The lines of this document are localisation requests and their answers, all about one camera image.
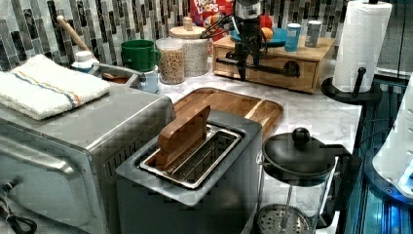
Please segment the white towel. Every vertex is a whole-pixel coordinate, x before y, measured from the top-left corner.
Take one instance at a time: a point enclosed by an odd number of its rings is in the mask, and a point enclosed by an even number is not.
[[[0,102],[41,120],[109,93],[109,83],[70,70],[43,55],[10,72],[0,72]]]

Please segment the stainless steel appliance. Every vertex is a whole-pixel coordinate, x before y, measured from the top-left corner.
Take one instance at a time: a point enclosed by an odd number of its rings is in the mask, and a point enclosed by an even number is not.
[[[206,140],[170,172],[148,165],[149,141],[116,170],[123,233],[241,233],[258,197],[261,128],[211,110]]]
[[[120,233],[115,169],[173,118],[168,97],[121,85],[42,121],[0,105],[0,184],[35,213]]]
[[[257,163],[260,185],[254,232],[296,234],[316,233],[317,227],[331,224],[336,211],[346,209],[361,160],[342,145],[325,145],[298,128],[269,137]]]

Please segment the white countertop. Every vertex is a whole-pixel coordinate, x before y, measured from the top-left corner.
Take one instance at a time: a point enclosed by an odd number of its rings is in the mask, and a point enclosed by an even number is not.
[[[300,94],[285,89],[219,77],[209,72],[200,77],[187,78],[185,82],[179,85],[159,84],[158,94],[166,95],[171,98],[172,102],[176,102],[192,91],[203,87],[264,98],[282,105],[283,116],[271,135],[291,133],[297,127],[305,127],[310,131],[312,137],[323,143],[343,144],[349,152],[353,152],[361,106],[349,105],[330,99],[320,89],[312,95]],[[15,212],[18,215],[25,216],[25,214],[20,213],[23,210],[15,209]],[[47,224],[48,222],[36,217],[35,220],[39,225],[39,233],[71,233],[64,227],[51,226]],[[0,219],[0,233],[14,233],[3,219]],[[332,232],[324,230],[318,233]]]

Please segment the paper towel roll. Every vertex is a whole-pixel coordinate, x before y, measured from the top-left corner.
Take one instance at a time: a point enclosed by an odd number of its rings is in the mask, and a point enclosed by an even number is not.
[[[335,88],[352,92],[358,69],[365,67],[359,92],[370,90],[391,11],[389,3],[349,2],[332,80]]]

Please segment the green mug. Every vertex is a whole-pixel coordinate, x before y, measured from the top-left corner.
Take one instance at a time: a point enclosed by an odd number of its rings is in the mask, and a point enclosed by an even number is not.
[[[137,71],[151,71],[161,59],[155,43],[148,40],[131,40],[122,43],[124,66]]]

